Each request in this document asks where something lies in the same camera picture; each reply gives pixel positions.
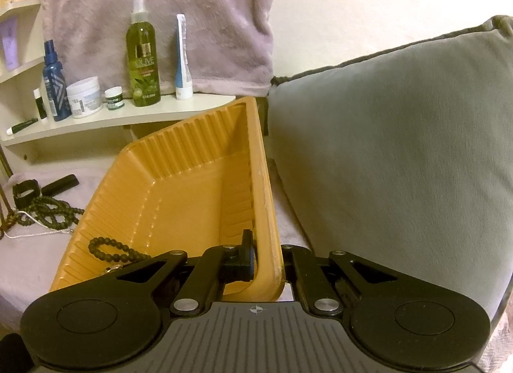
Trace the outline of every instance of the black bracelet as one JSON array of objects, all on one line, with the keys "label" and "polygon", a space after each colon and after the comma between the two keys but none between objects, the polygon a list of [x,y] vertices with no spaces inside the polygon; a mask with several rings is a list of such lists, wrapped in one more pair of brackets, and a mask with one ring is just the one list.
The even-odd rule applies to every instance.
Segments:
[{"label": "black bracelet", "polygon": [[[119,255],[119,254],[104,253],[98,249],[102,244],[105,244],[106,246],[116,247],[117,249],[122,250],[128,254]],[[136,252],[134,249],[129,248],[126,244],[117,242],[114,239],[109,239],[108,237],[106,239],[103,237],[95,237],[94,239],[92,239],[89,242],[89,252],[91,254],[94,254],[94,257],[96,257],[97,259],[105,260],[106,262],[116,262],[116,263],[120,262],[120,261],[123,263],[127,263],[127,262],[137,263],[137,262],[142,262],[143,260],[148,260],[151,258],[147,254]]]}]

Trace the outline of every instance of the clear spray cap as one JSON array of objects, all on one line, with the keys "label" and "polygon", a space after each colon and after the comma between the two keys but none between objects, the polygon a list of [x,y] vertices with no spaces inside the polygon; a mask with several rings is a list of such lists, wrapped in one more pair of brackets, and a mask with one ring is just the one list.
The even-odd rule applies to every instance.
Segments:
[{"label": "clear spray cap", "polygon": [[148,10],[146,8],[146,0],[133,0],[132,23],[148,21]]}]

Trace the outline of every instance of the blue spray bottle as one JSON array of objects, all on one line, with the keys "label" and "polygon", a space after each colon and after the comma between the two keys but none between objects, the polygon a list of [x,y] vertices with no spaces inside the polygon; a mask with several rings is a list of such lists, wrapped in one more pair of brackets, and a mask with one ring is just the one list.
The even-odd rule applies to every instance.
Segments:
[{"label": "blue spray bottle", "polygon": [[55,121],[64,120],[71,115],[62,69],[63,65],[57,60],[53,40],[46,41],[43,79],[45,80],[48,101],[50,101],[50,110]]}]

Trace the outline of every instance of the purple tube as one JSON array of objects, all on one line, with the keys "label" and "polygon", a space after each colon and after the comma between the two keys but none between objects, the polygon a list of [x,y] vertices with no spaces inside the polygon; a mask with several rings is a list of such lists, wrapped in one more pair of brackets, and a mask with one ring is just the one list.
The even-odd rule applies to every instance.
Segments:
[{"label": "purple tube", "polygon": [[0,23],[0,34],[2,35],[2,46],[4,47],[5,65],[8,71],[20,66],[18,62],[18,42],[16,39],[16,26],[18,16],[7,19]]}]

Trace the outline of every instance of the crosshair symbol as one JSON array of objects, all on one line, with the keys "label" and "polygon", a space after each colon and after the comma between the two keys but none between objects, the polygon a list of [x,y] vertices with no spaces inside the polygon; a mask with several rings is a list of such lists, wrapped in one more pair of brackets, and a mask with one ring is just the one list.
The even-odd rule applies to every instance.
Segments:
[{"label": "crosshair symbol", "polygon": [[262,308],[260,305],[252,306],[249,310],[253,312],[255,315],[258,315],[260,312],[265,311],[265,309]]}]

